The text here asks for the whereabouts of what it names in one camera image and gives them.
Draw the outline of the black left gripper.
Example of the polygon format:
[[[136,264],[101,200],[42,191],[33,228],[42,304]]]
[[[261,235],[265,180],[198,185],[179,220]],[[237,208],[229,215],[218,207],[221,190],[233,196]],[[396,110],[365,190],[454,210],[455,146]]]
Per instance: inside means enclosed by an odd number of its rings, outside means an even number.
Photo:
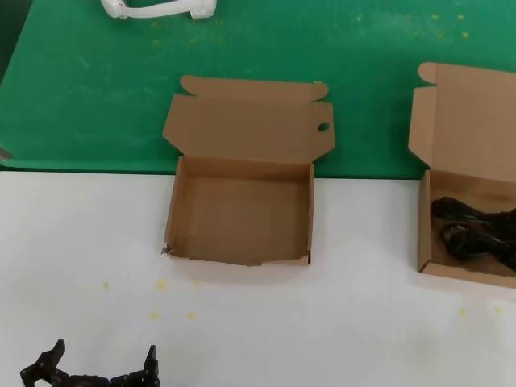
[[[42,352],[34,364],[20,372],[23,386],[35,387],[37,381],[46,381],[56,387],[160,387],[159,366],[156,346],[149,348],[144,368],[110,380],[89,375],[60,374],[57,365],[65,353],[65,341],[58,339],[55,346]]]

